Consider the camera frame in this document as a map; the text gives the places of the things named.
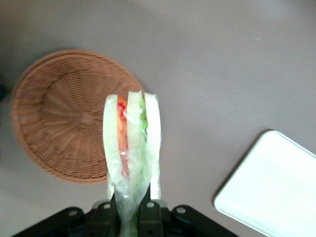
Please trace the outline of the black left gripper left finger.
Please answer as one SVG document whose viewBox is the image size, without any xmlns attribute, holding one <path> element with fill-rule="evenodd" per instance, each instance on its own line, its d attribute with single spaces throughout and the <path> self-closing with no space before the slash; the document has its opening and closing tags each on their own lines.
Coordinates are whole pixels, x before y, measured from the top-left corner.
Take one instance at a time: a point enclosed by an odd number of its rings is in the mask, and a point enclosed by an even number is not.
<svg viewBox="0 0 316 237">
<path fill-rule="evenodd" d="M 92 209 L 85 214 L 85 237 L 118 237 L 120 219 L 115 195 L 93 204 Z"/>
</svg>

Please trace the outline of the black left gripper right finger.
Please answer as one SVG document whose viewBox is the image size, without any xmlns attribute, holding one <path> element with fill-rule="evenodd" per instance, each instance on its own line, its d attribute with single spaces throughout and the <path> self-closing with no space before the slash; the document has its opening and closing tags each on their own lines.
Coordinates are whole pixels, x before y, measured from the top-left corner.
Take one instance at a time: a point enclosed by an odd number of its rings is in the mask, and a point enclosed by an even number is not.
<svg viewBox="0 0 316 237">
<path fill-rule="evenodd" d="M 160 205 L 151 199 L 151 186 L 144 195 L 138 214 L 138 237 L 163 237 Z"/>
</svg>

